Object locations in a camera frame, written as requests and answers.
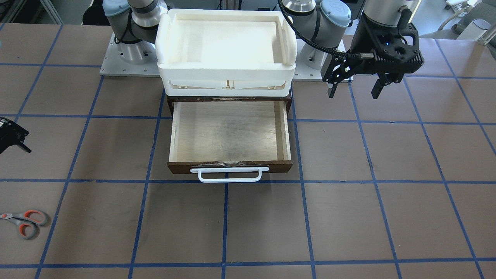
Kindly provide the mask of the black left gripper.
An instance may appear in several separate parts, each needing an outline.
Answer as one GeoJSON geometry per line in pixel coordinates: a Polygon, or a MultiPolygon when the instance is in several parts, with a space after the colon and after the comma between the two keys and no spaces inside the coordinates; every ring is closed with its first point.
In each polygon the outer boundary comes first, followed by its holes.
{"type": "MultiPolygon", "coordinates": [[[[372,59],[360,60],[352,68],[355,74],[377,74],[378,80],[371,91],[373,99],[378,99],[389,84],[400,83],[403,74],[412,74],[424,65],[418,30],[413,23],[398,29],[360,22],[349,52],[372,53],[372,59]]],[[[328,85],[329,98],[334,97],[338,84],[349,78],[345,62],[341,56],[327,56],[324,60],[322,81],[328,85]]]]}

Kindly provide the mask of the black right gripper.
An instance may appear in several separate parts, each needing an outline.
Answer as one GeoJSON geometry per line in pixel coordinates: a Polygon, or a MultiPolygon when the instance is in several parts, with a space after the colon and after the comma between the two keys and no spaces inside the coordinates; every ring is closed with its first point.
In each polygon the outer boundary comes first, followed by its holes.
{"type": "Polygon", "coordinates": [[[24,144],[25,138],[29,132],[16,124],[16,122],[8,119],[0,119],[0,153],[2,154],[7,148],[17,145],[21,150],[31,153],[32,150],[24,144]]]}

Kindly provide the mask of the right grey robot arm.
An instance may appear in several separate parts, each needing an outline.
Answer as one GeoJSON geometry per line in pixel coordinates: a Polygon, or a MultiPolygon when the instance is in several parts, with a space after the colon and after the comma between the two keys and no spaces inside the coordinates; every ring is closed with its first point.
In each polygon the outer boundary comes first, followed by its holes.
{"type": "Polygon", "coordinates": [[[285,96],[296,69],[296,38],[326,58],[333,97],[355,74],[377,74],[372,97],[398,83],[418,56],[416,1],[365,2],[352,46],[337,50],[351,11],[340,0],[280,0],[279,11],[168,9],[164,0],[104,0],[108,49],[129,76],[160,76],[169,96],[285,96]]]}

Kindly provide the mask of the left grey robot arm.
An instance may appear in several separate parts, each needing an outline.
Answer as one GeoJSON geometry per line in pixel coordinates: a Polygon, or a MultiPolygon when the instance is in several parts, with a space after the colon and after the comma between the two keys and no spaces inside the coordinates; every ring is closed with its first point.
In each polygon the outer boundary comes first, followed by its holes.
{"type": "Polygon", "coordinates": [[[419,0],[365,0],[349,50],[338,50],[352,11],[341,0],[280,0],[280,11],[308,49],[325,53],[320,74],[332,98],[338,84],[356,74],[376,75],[371,95],[400,83],[424,64],[418,30],[412,23],[419,0]]]}

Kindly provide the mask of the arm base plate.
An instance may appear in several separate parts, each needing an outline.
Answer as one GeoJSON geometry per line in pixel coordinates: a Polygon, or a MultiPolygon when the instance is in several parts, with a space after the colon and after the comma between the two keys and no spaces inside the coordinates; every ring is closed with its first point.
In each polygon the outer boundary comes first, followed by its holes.
{"type": "Polygon", "coordinates": [[[102,76],[160,77],[155,45],[141,41],[136,44],[116,43],[112,34],[100,68],[102,76]]]}
{"type": "Polygon", "coordinates": [[[321,82],[321,69],[327,53],[308,46],[302,39],[297,39],[296,43],[298,51],[293,81],[321,82]]]}

